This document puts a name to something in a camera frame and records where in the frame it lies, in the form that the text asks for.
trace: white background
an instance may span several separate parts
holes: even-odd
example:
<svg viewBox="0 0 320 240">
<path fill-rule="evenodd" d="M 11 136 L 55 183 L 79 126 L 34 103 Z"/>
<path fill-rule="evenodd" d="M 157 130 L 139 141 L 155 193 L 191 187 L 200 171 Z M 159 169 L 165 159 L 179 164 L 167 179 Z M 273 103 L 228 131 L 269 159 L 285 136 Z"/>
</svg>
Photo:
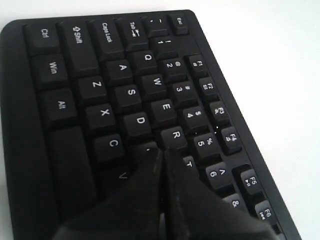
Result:
<svg viewBox="0 0 320 240">
<path fill-rule="evenodd" d="M 177 9 L 197 15 L 302 239 L 319 239 L 319 0 L 1 0 L 0 29 L 22 18 Z M 12 239 L 7 198 L 1 149 L 0 240 Z"/>
</svg>

